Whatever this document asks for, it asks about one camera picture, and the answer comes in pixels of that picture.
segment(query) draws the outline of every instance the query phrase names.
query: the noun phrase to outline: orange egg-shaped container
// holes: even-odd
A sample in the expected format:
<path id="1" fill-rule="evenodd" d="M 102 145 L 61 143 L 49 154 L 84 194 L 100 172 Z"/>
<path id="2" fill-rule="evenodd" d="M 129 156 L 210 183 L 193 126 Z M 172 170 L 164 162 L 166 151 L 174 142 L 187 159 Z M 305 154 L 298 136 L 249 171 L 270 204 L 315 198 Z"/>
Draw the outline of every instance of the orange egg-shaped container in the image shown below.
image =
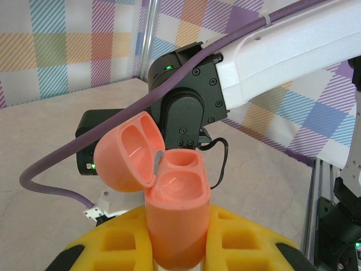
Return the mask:
<path id="1" fill-rule="evenodd" d="M 157 125 L 142 112 L 101 138 L 94 151 L 96 172 L 114 190 L 140 191 L 154 184 L 155 157 L 164 150 Z"/>
<path id="2" fill-rule="evenodd" d="M 145 193 L 153 258 L 167 270 L 188 270 L 205 256 L 210 187 L 202 155 L 167 150 L 153 187 Z"/>

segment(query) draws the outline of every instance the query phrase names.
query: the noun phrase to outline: white robot arm segment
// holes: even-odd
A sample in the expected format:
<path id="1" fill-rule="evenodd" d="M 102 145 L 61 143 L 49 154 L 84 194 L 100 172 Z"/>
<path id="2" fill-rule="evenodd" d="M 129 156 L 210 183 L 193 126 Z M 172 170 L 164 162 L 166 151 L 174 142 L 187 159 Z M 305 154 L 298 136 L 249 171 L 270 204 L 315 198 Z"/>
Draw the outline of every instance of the white robot arm segment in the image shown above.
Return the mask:
<path id="1" fill-rule="evenodd" d="M 361 1 L 335 0 L 224 47 L 216 65 L 227 109 L 295 78 L 361 55 Z"/>

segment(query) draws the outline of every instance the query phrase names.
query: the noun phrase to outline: yellow foam holder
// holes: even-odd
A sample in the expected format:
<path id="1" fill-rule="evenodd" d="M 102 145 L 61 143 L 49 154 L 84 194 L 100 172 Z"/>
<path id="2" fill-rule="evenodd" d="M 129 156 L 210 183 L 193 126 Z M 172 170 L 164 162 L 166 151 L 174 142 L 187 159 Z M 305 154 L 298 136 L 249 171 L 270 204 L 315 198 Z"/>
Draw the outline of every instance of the yellow foam holder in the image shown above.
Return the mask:
<path id="1" fill-rule="evenodd" d="M 144 206 L 115 217 L 65 249 L 85 246 L 71 271 L 157 271 Z"/>
<path id="2" fill-rule="evenodd" d="M 290 239 L 226 209 L 212 206 L 203 271 L 293 271 L 276 247 Z"/>
<path id="3" fill-rule="evenodd" d="M 226 209 L 211 206 L 202 271 L 291 271 L 276 247 L 290 239 Z M 144 206 L 113 218 L 65 249 L 85 246 L 71 271 L 157 271 Z"/>

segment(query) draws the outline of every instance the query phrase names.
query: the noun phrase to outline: colorful checkered fabric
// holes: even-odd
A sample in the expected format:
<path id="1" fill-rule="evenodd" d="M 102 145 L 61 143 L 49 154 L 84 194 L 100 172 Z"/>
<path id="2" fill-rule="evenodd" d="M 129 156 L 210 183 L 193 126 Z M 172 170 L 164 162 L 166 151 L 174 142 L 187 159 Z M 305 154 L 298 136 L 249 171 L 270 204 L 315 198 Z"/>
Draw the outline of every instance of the colorful checkered fabric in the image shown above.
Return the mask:
<path id="1" fill-rule="evenodd" d="M 294 0 L 162 0 L 151 64 L 195 41 L 230 33 Z M 355 123 L 355 87 L 347 62 L 272 89 L 231 110 L 225 123 L 306 164 L 319 157 L 342 168 Z"/>
<path id="2" fill-rule="evenodd" d="M 131 78 L 140 1 L 11 0 L 0 8 L 0 108 Z"/>

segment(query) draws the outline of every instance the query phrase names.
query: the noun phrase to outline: white plastic part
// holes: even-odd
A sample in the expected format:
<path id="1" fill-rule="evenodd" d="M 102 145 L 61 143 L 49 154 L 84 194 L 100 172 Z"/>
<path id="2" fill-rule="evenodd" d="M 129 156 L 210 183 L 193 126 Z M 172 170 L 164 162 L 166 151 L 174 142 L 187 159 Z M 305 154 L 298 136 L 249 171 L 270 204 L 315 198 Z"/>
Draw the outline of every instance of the white plastic part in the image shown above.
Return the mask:
<path id="1" fill-rule="evenodd" d="M 216 68 L 227 109 L 361 55 L 360 14 L 360 0 L 326 2 L 224 47 Z"/>
<path id="2" fill-rule="evenodd" d="M 144 191 L 123 193 L 106 189 L 100 194 L 98 205 L 104 210 L 106 217 L 119 216 L 144 205 Z"/>
<path id="3" fill-rule="evenodd" d="M 84 211 L 83 214 L 88 219 L 93 219 L 94 221 L 96 221 L 97 217 L 104 215 L 104 211 L 103 211 L 102 207 L 100 207 L 99 205 L 95 205 L 94 207 Z"/>

